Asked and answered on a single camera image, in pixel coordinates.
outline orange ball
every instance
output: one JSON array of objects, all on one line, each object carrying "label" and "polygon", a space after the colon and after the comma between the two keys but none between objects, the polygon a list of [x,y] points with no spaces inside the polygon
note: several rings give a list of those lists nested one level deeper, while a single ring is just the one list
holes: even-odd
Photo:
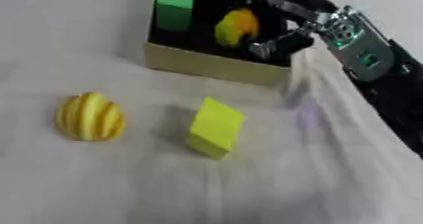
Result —
[{"label": "orange ball", "polygon": [[219,44],[236,47],[245,35],[257,37],[259,30],[259,19],[250,9],[237,9],[225,16],[214,33]]}]

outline green cube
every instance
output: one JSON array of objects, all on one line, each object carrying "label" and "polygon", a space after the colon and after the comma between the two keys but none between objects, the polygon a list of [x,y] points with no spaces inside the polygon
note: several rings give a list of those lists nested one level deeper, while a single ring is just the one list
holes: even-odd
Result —
[{"label": "green cube", "polygon": [[191,22],[194,0],[157,0],[157,27],[172,31],[183,31]]}]

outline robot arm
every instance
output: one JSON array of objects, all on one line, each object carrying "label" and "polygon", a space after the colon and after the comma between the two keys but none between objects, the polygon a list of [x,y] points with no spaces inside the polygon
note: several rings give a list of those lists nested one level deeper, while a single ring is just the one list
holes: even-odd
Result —
[{"label": "robot arm", "polygon": [[289,55],[313,44],[318,34],[381,118],[423,157],[423,65],[386,39],[358,10],[338,9],[328,0],[245,0],[261,14],[279,14],[298,29],[249,51],[262,59]]}]

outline white cloth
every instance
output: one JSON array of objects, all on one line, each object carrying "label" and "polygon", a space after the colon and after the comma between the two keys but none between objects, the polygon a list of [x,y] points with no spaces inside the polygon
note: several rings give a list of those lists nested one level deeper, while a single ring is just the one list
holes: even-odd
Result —
[{"label": "white cloth", "polygon": [[[363,8],[423,60],[411,11],[423,0],[334,1]],[[420,159],[324,46],[296,55],[289,87],[277,90],[157,72],[120,57],[129,27],[145,36],[150,6],[0,0],[2,223],[422,222]],[[121,139],[73,142],[56,131],[61,100],[87,91],[122,105]],[[206,95],[246,114],[222,162],[183,146]]]}]

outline yellow cube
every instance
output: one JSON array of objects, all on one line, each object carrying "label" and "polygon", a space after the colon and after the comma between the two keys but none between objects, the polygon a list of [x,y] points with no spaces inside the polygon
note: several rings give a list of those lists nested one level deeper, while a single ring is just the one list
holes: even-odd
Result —
[{"label": "yellow cube", "polygon": [[189,147],[215,160],[232,151],[232,142],[238,135],[245,116],[210,97],[204,99],[190,128]]}]

